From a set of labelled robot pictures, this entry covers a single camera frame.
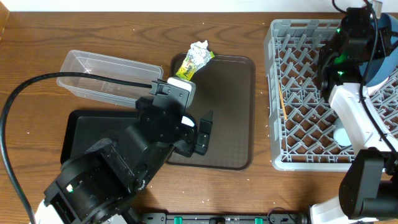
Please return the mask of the pink cup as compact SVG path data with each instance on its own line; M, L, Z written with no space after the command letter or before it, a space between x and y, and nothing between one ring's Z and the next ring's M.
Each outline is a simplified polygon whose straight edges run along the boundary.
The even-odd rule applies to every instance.
M368 87L368 95L369 96L375 95L383 86L384 84L380 83L378 85Z

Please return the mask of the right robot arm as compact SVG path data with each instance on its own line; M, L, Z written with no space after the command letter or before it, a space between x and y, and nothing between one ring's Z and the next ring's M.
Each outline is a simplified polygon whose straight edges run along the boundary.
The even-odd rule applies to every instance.
M354 161L335 198L310 207L312 223L374 222L397 217L397 139L369 98L397 66L397 19L346 16L321 48L318 87L338 115Z

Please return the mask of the dark blue bowl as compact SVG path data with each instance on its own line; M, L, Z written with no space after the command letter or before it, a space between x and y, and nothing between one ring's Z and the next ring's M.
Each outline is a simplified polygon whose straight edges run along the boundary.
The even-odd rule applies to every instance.
M374 58L366 77L365 86L378 85L389 78L397 66L397 19L390 14L382 13L380 18L390 18L392 24L393 51L388 57Z

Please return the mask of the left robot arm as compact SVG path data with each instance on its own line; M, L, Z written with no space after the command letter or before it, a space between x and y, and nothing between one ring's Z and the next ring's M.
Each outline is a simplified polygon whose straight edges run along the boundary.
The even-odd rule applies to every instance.
M199 123L186 113L148 106L138 111L70 113L59 175L45 189L37 223L137 222L131 202L174 153L207 152L213 113Z

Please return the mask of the light blue cup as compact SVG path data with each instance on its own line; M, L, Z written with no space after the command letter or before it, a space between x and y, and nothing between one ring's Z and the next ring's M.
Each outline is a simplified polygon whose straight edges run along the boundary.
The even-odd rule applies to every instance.
M333 132L333 139L340 146L350 146L351 141L349 140L348 134L343 126L336 125Z

